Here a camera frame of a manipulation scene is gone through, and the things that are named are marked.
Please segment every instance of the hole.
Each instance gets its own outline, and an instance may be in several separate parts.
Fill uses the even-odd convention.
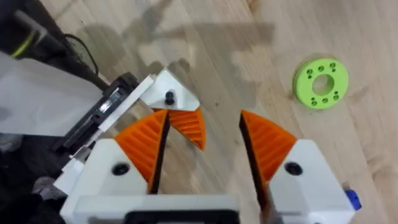
[[[112,167],[112,174],[113,175],[124,175],[127,174],[130,170],[130,165],[125,162],[120,162]]]
[[[301,174],[303,174],[303,169],[296,162],[288,162],[288,163],[286,163],[285,164],[285,170],[290,175],[301,175]]]
[[[329,94],[335,85],[335,80],[329,74],[323,74],[316,77],[312,84],[312,91],[318,96]]]

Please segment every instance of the wooden table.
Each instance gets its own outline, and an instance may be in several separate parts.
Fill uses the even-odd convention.
[[[168,67],[200,99],[205,152],[171,130],[164,193],[233,194],[243,223],[259,222],[238,128],[245,109],[317,142],[338,180],[359,193],[353,223],[398,223],[398,1],[42,1],[108,80]],[[346,96],[324,111],[292,94],[296,66],[319,54],[349,71]]]

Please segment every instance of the screw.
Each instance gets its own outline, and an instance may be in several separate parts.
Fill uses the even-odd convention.
[[[124,175],[130,170],[130,165],[125,162],[120,162],[113,166],[112,174],[113,175]]]
[[[172,92],[172,91],[168,91],[167,93],[166,93],[166,100],[164,101],[164,103],[166,104],[166,105],[169,105],[169,106],[172,106],[172,105],[174,105],[174,103],[175,103],[175,100],[174,100],[174,93]]]
[[[285,164],[285,170],[290,174],[290,175],[301,175],[303,174],[303,169],[301,168],[300,165],[298,165],[295,162],[288,162]]]

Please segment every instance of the yellow cable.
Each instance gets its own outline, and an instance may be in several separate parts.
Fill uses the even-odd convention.
[[[32,30],[30,34],[27,36],[26,40],[18,47],[18,49],[14,53],[12,53],[11,57],[16,58],[20,56],[20,54],[23,53],[23,51],[25,51],[26,48],[29,46],[29,44],[32,42],[34,36],[35,36],[35,31]]]

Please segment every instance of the blue component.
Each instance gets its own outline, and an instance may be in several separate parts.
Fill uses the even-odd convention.
[[[348,199],[350,200],[351,204],[353,205],[354,209],[358,211],[362,208],[361,202],[359,201],[359,197],[354,190],[345,190]]]

